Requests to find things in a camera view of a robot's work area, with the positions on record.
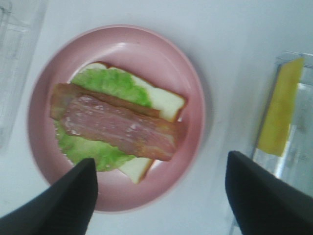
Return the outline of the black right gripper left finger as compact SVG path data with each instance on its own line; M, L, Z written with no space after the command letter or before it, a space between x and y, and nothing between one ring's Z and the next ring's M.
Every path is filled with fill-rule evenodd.
M84 159L46 191L1 217L2 235L84 235L98 195L94 159Z

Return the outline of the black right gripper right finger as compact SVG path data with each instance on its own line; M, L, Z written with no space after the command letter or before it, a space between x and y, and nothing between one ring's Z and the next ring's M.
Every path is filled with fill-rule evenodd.
M313 199L239 151L227 157L225 191L244 235L311 235Z

